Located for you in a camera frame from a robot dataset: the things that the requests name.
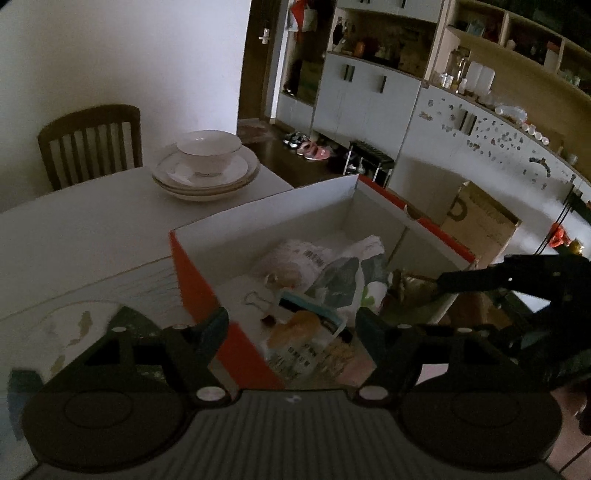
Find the white table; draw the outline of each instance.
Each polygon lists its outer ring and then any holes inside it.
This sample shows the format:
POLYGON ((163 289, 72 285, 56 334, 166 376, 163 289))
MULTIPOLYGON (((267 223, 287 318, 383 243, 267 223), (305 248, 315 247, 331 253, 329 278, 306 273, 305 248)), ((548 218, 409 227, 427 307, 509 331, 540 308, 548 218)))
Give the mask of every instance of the white table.
POLYGON ((291 186, 261 166, 236 195, 175 199, 135 168, 41 197, 0 215, 0 319, 168 257, 170 230, 291 186))

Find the wooden floor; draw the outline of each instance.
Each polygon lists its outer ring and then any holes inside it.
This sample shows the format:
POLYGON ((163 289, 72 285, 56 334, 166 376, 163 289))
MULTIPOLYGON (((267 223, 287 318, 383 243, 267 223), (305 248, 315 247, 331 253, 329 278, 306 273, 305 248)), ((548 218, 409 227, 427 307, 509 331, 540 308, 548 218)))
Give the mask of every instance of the wooden floor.
POLYGON ((332 173, 327 161, 308 162, 295 151, 287 148, 281 139, 284 133, 272 127, 274 138, 258 143, 245 143, 258 157, 259 161, 273 173, 293 187, 301 187, 338 177, 332 173))

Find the wooden shelf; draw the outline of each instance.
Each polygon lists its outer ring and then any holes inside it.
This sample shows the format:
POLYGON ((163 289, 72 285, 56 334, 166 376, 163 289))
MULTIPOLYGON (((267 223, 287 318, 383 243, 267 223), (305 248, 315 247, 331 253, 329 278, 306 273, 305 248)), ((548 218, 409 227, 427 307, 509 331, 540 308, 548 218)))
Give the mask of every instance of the wooden shelf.
POLYGON ((530 69, 536 70, 536 73, 544 76, 548 80, 551 80, 558 87, 566 89, 569 92, 571 92, 572 94, 577 95, 580 98, 580 100, 582 100, 584 102, 588 102, 589 105, 591 105, 591 96, 587 95, 580 88, 575 87, 573 84, 567 82, 564 78, 562 78, 558 74, 553 73, 553 72, 549 72, 548 70, 546 70, 544 68, 543 65, 539 64, 535 60, 531 60, 531 59, 521 55, 520 53, 517 53, 514 50, 509 50, 508 48, 505 48, 505 47, 499 45, 498 43, 491 42, 491 41, 486 40, 485 38, 482 38, 482 37, 470 35, 467 32, 464 32, 462 30, 458 30, 457 28, 448 27, 447 29, 460 39, 460 44, 462 46, 465 46, 471 50, 474 48, 488 48, 491 51, 503 52, 503 54, 506 55, 508 59, 511 59, 511 60, 515 61, 516 63, 521 64, 521 66, 523 68, 530 68, 530 69))
POLYGON ((465 7, 473 7, 474 9, 481 9, 482 11, 486 10, 494 10, 496 12, 505 13, 505 9, 498 7, 496 5, 490 5, 484 2, 479 2, 478 0, 460 0, 460 5, 465 7))

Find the floor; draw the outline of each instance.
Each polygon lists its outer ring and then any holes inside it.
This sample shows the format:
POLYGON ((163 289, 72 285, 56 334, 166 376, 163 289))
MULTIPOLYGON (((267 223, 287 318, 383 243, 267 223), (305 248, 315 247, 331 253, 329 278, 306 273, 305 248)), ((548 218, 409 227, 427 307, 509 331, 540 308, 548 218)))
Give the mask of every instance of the floor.
POLYGON ((301 187, 339 176, 329 169, 327 161, 308 162, 287 148, 281 141, 285 133, 279 128, 260 122, 259 129, 259 132, 255 132, 251 128, 251 131, 241 134, 239 126, 238 136, 264 166, 291 186, 301 187))

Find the white wall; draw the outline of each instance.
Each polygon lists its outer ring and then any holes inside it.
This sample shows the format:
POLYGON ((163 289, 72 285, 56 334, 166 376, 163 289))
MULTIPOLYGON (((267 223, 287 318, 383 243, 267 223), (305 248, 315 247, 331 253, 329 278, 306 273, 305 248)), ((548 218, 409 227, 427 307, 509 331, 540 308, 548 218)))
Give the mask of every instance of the white wall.
POLYGON ((49 192, 39 130, 129 103, 144 155, 236 130, 250 0, 12 0, 0 10, 0 212, 49 192))

